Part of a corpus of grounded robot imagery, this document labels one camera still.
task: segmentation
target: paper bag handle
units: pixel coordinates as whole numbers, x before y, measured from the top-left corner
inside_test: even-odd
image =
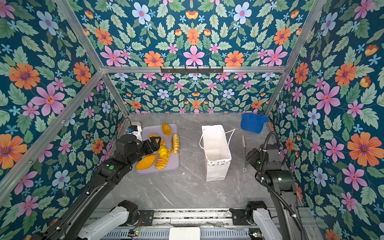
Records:
[[[200,147],[201,147],[203,150],[205,150],[205,149],[201,146],[201,139],[203,139],[203,133],[204,133],[204,130],[205,130],[205,129],[203,129],[203,131],[202,131],[202,133],[201,133],[201,137],[200,137],[200,141],[199,141],[199,145],[200,145]],[[233,133],[235,132],[235,130],[236,130],[236,129],[233,129],[233,130],[230,130],[230,131],[228,131],[228,132],[225,132],[225,134],[227,134],[227,133],[229,133],[229,132],[232,132],[232,133],[231,133],[231,136],[229,137],[229,140],[228,140],[228,146],[229,146],[229,142],[231,141],[232,135],[233,135]]]

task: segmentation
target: orange flower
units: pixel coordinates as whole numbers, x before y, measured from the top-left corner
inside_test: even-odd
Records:
[[[273,38],[275,41],[275,44],[283,45],[286,41],[288,41],[288,38],[291,36],[291,30],[289,28],[282,28],[281,30],[277,31],[276,36]]]
[[[307,79],[307,74],[309,73],[308,64],[301,63],[300,66],[297,67],[295,73],[295,82],[298,84],[302,84]]]
[[[103,28],[100,28],[100,29],[96,29],[95,30],[96,33],[96,37],[98,38],[99,42],[103,43],[104,45],[112,45],[112,37],[111,37],[111,34],[108,32],[108,31],[104,31]]]
[[[131,105],[134,109],[140,109],[141,108],[141,103],[137,102],[137,101],[132,101],[131,102]]]
[[[332,229],[327,229],[325,231],[325,238],[327,240],[340,240],[340,237],[335,234],[335,232]]]
[[[200,34],[197,32],[195,28],[191,28],[189,30],[189,33],[187,33],[187,38],[188,38],[187,40],[192,45],[196,45],[196,43],[200,41],[199,37],[200,37]]]
[[[348,65],[344,63],[343,65],[341,65],[341,69],[338,69],[336,71],[337,77],[335,78],[335,80],[337,82],[337,85],[342,86],[344,84],[344,86],[347,86],[349,85],[349,81],[355,79],[356,74],[354,73],[357,71],[357,68],[356,66],[352,66],[353,63],[348,63]]]
[[[22,144],[24,140],[15,136],[12,139],[10,134],[0,135],[0,164],[2,169],[13,167],[13,162],[18,162],[23,156],[21,153],[26,152],[26,144]]]
[[[298,10],[293,11],[293,12],[291,13],[291,18],[295,18],[295,17],[297,17],[297,15],[299,15],[299,12],[300,12],[300,11],[298,11]]]
[[[285,146],[287,147],[288,151],[292,151],[293,147],[295,146],[295,143],[292,141],[292,139],[287,138],[287,140],[285,141]]]
[[[144,62],[148,64],[148,67],[162,67],[164,66],[164,59],[161,58],[159,53],[155,53],[154,51],[149,51],[144,55]]]
[[[201,107],[201,103],[199,102],[199,101],[194,101],[193,103],[192,103],[192,107],[194,107],[194,108],[199,108],[199,107]]]
[[[262,106],[262,104],[263,103],[261,101],[254,101],[251,106],[252,108],[259,108]]]
[[[175,35],[176,36],[181,36],[181,29],[176,29]]]
[[[211,33],[211,30],[209,30],[209,29],[205,29],[204,30],[204,35],[205,36],[209,36],[209,35],[211,35],[212,33]]]
[[[358,164],[364,167],[368,163],[374,167],[379,164],[377,159],[384,158],[384,149],[378,148],[381,146],[381,141],[377,137],[371,138],[368,132],[361,132],[359,136],[357,133],[351,137],[352,142],[348,142],[348,149],[351,150],[349,155],[353,160],[358,160]]]
[[[83,62],[75,63],[74,66],[73,73],[76,74],[77,81],[81,81],[85,85],[91,78],[88,66],[84,65]]]
[[[301,193],[303,192],[303,190],[301,189],[301,187],[299,187],[299,184],[297,184],[296,182],[295,182],[295,185],[296,185],[296,188],[297,188],[297,195],[302,200],[303,199],[303,195]]]
[[[85,13],[85,15],[89,18],[89,19],[93,19],[93,13],[91,13],[90,11],[85,11],[84,12]]]
[[[95,140],[95,143],[93,144],[93,149],[92,151],[95,153],[95,154],[99,154],[101,153],[101,150],[103,149],[104,147],[104,143],[103,143],[103,140],[102,139],[96,139]]]
[[[360,86],[362,86],[363,88],[369,88],[369,86],[371,85],[371,79],[370,77],[368,76],[365,76],[361,79],[360,81]]]
[[[239,51],[233,51],[233,53],[228,53],[228,57],[225,58],[227,67],[240,67],[241,63],[244,62],[244,55],[239,53]]]
[[[197,11],[186,11],[185,15],[187,16],[188,19],[197,19],[197,16],[199,15],[199,12]]]
[[[9,75],[9,79],[16,82],[15,85],[19,88],[24,87],[26,90],[30,90],[40,82],[40,78],[37,77],[39,73],[29,64],[18,63],[17,68],[12,67],[9,72],[12,73]]]
[[[379,48],[376,45],[369,45],[365,49],[365,55],[370,56],[370,55],[374,54],[377,50],[379,50]]]

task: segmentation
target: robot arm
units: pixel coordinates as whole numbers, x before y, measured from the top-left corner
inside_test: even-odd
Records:
[[[72,204],[67,212],[59,220],[48,228],[45,233],[34,234],[31,240],[81,240],[88,238],[90,232],[84,231],[85,222],[96,209],[103,198],[132,170],[134,163],[143,156],[151,154],[160,148],[161,137],[151,137],[143,142],[136,139],[135,135],[126,134],[116,140],[116,154],[112,158],[105,160],[96,170],[90,183],[78,199]],[[97,225],[92,226],[93,231],[99,231],[98,236],[102,238],[105,231],[110,231],[114,227],[128,221],[128,224],[135,224],[137,220],[137,206],[135,211],[124,211],[119,206],[114,208],[119,214],[107,215],[106,218],[113,218],[109,223],[111,226],[103,226],[100,229]]]

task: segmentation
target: pink flower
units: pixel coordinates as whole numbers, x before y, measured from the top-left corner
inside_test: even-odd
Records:
[[[49,151],[53,148],[53,144],[48,144],[47,148],[45,149],[45,151],[39,156],[39,162],[43,162],[45,157],[52,157],[52,152]]]
[[[42,98],[34,97],[32,98],[31,103],[39,106],[44,104],[41,109],[43,116],[49,115],[51,113],[51,108],[56,114],[59,114],[64,109],[64,105],[59,102],[59,100],[63,100],[65,95],[64,93],[55,94],[55,87],[53,84],[48,84],[47,92],[41,87],[37,87],[36,90]]]
[[[124,57],[125,60],[131,59],[131,53],[127,52],[127,50],[120,50],[120,57]]]
[[[211,3],[215,2],[216,5],[220,4],[220,0],[209,0]]]
[[[70,152],[70,147],[72,146],[72,144],[68,143],[68,141],[65,141],[65,142],[61,142],[60,143],[60,146],[59,147],[59,151],[61,151],[61,154],[64,155],[65,152]]]
[[[291,90],[291,87],[293,87],[293,77],[288,77],[287,80],[285,80],[284,84],[285,84],[285,90],[288,90],[288,92]]]
[[[55,81],[52,82],[53,85],[55,85],[55,90],[63,91],[66,85],[63,83],[63,79],[55,78]]]
[[[100,90],[103,90],[104,88],[103,88],[103,81],[102,80],[100,80],[98,83],[97,83],[97,85],[96,85],[96,90],[97,90],[97,92],[99,92]]]
[[[356,191],[358,191],[360,188],[359,184],[363,187],[368,186],[367,182],[364,179],[360,178],[364,175],[364,170],[358,169],[355,172],[355,167],[352,163],[348,165],[348,168],[349,171],[346,168],[342,169],[343,173],[348,176],[344,179],[344,182],[346,184],[350,184],[352,182],[352,186]]]
[[[144,74],[144,79],[147,79],[148,78],[148,80],[150,81],[150,82],[152,82],[152,79],[156,79],[156,77],[155,77],[155,74],[154,73],[143,73]]]
[[[316,141],[316,140],[312,139],[312,142],[313,143],[310,144],[310,146],[312,147],[311,151],[315,152],[316,154],[318,154],[319,150],[321,150],[321,147],[319,146],[320,145],[320,141]]]
[[[300,108],[298,108],[298,107],[294,107],[293,109],[292,109],[292,116],[294,116],[295,118],[297,118],[297,116],[300,114],[299,113],[299,110],[300,110]]]
[[[184,89],[184,84],[182,84],[180,81],[178,81],[177,83],[175,83],[175,89],[179,90],[180,89]]]
[[[237,79],[239,79],[239,81],[241,81],[243,78],[247,78],[247,76],[246,76],[246,73],[235,73],[236,75],[235,75],[235,78]]]
[[[208,86],[208,89],[210,90],[217,88],[216,83],[213,83],[212,81],[208,83],[207,86]]]
[[[348,211],[351,211],[352,209],[357,211],[358,208],[355,206],[355,204],[358,202],[356,199],[352,198],[351,194],[347,192],[347,195],[344,193],[341,194],[341,196],[344,198],[341,200],[341,203],[344,205],[347,205]]]
[[[119,58],[120,57],[120,51],[119,50],[114,50],[112,53],[112,50],[108,46],[105,46],[104,50],[106,51],[106,53],[101,52],[100,55],[104,58],[108,58],[108,60],[107,60],[108,66],[112,66],[113,64],[115,64],[116,67],[120,67],[121,66],[120,63],[124,64],[127,62],[124,59]]]
[[[360,16],[361,18],[365,18],[365,16],[367,16],[367,12],[371,10],[374,6],[375,3],[373,3],[372,0],[361,0],[361,6],[355,8],[355,13],[357,13],[355,16],[355,20],[358,19]]]
[[[171,79],[175,79],[175,76],[172,75],[172,73],[160,73],[161,80],[167,80],[167,82],[170,82]]]
[[[163,4],[166,6],[168,4],[168,2],[172,3],[173,0],[163,0]]]
[[[285,57],[288,52],[281,52],[283,50],[283,46],[280,45],[276,48],[276,51],[273,51],[272,49],[269,49],[267,54],[268,58],[265,58],[263,60],[263,63],[269,63],[268,66],[274,66],[275,63],[276,65],[281,65],[283,64],[283,61],[280,58]]]
[[[88,101],[91,101],[91,102],[93,102],[93,96],[94,96],[95,94],[93,93],[93,92],[90,92],[89,94],[88,94],[88,96],[86,96],[85,97],[85,102],[87,103]]]
[[[245,81],[243,87],[245,87],[245,89],[247,89],[247,88],[251,88],[251,87],[252,87],[251,80],[249,80],[248,82]]]
[[[10,5],[5,5],[7,2],[6,0],[0,0],[0,17],[5,18],[6,15],[12,19],[15,19],[13,12],[15,9],[11,7]]]
[[[321,100],[316,109],[322,109],[324,106],[325,114],[329,114],[331,112],[331,105],[337,107],[340,105],[340,101],[337,98],[333,98],[335,95],[339,93],[339,86],[333,87],[331,91],[329,91],[330,86],[328,83],[324,85],[324,93],[316,93],[317,99]]]
[[[148,85],[147,85],[146,82],[140,81],[139,82],[139,87],[145,90],[145,89],[147,89]]]
[[[220,82],[223,82],[224,80],[228,80],[230,73],[222,73],[220,75],[216,76],[216,79],[220,79]]]
[[[192,45],[190,48],[191,53],[183,53],[184,57],[189,58],[186,61],[186,65],[189,66],[193,63],[193,66],[197,65],[203,65],[203,61],[200,59],[204,57],[205,53],[203,52],[197,52],[197,47],[195,45]]]
[[[30,172],[27,175],[25,175],[20,180],[20,182],[17,184],[17,186],[15,187],[15,194],[18,195],[19,193],[21,193],[24,186],[25,187],[33,187],[33,181],[30,179],[36,177],[36,174],[37,174],[37,172],[33,171],[33,172]]]
[[[176,47],[176,44],[169,44],[169,46],[168,46],[168,50],[169,50],[169,53],[174,53],[174,54],[176,54],[176,51],[178,51],[179,49]]]
[[[264,49],[262,49],[262,50],[261,50],[260,52],[258,52],[257,54],[258,54],[257,58],[264,59],[264,57],[267,56],[267,51],[264,50]]]
[[[300,102],[300,98],[303,96],[303,93],[301,93],[301,87],[295,87],[295,91],[292,93],[292,96],[294,96],[293,101]]]
[[[292,172],[296,171],[296,166],[294,163],[291,163],[290,169],[292,170]]]
[[[217,43],[215,43],[215,45],[211,44],[211,48],[209,50],[212,51],[212,54],[214,54],[214,53],[218,53],[219,49],[220,47],[217,45]]]
[[[332,145],[329,142],[327,142],[325,143],[325,146],[327,146],[327,148],[330,149],[326,152],[326,155],[327,156],[332,155],[332,160],[334,162],[337,162],[337,157],[341,159],[345,159],[344,154],[341,152],[341,150],[344,149],[344,144],[337,145],[336,139],[332,139]]]
[[[317,83],[314,86],[317,87],[317,91],[319,91],[320,89],[322,90],[324,88],[323,87],[324,84],[325,84],[324,78],[320,78],[320,79],[317,79]]]
[[[358,101],[355,100],[353,102],[353,105],[352,104],[348,104],[348,107],[350,108],[350,110],[347,111],[348,114],[352,114],[353,118],[356,117],[356,114],[359,114],[361,115],[362,114],[362,110],[361,108],[364,106],[364,104],[360,103],[358,104]]]
[[[85,115],[87,115],[89,118],[91,118],[91,117],[93,117],[95,114],[93,113],[95,110],[94,109],[92,109],[92,107],[87,107],[87,108],[85,108],[86,109],[86,113],[85,113]]]
[[[25,199],[25,202],[21,202],[18,204],[20,211],[17,216],[20,217],[24,213],[26,216],[31,215],[32,209],[35,209],[39,206],[39,204],[35,203],[38,199],[39,197],[32,198],[31,195],[28,195]]]
[[[25,110],[23,112],[23,115],[29,115],[31,119],[34,119],[35,115],[40,115],[40,113],[37,111],[37,109],[39,109],[39,106],[34,106],[31,102],[28,103],[28,106],[22,106],[22,109]]]

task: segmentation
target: light blue flower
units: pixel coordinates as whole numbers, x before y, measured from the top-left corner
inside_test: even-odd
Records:
[[[185,21],[187,21],[186,19],[185,19],[185,15],[180,15],[180,21],[183,23],[183,22],[185,22]]]
[[[8,130],[5,131],[5,133],[11,133],[11,135],[13,135],[15,132],[18,132],[19,130],[17,130],[17,125],[14,125],[13,127],[11,127],[11,125],[7,125],[6,126],[8,128]]]
[[[203,21],[205,20],[205,18],[204,18],[205,16],[203,15],[203,16],[199,16],[199,22],[201,22],[201,23],[203,23]]]
[[[1,44],[1,46],[3,47],[3,49],[1,49],[3,52],[7,52],[9,54],[9,52],[12,52],[13,50],[10,49],[10,46],[9,45],[4,45],[4,44]]]
[[[58,189],[57,186],[56,186],[56,187],[51,188],[51,190],[52,190],[51,195],[55,195],[56,192],[57,192],[59,189]]]
[[[373,58],[368,60],[368,62],[371,62],[369,65],[377,64],[377,61],[380,59],[381,57],[377,57],[377,54],[373,55]]]
[[[81,20],[83,20],[86,23],[89,21],[89,19],[85,15],[80,15],[80,17],[81,17]]]
[[[234,12],[234,9],[232,8],[232,10],[230,12],[228,12],[228,15],[230,17],[233,17],[233,15],[235,15],[236,13]]]
[[[16,114],[20,114],[20,108],[16,108],[16,106],[13,106],[13,109],[8,110],[10,113],[13,113],[12,115],[16,116]]]
[[[362,127],[360,127],[360,124],[356,124],[356,126],[353,126],[353,128],[355,129],[354,132],[360,133],[360,131],[362,131]]]

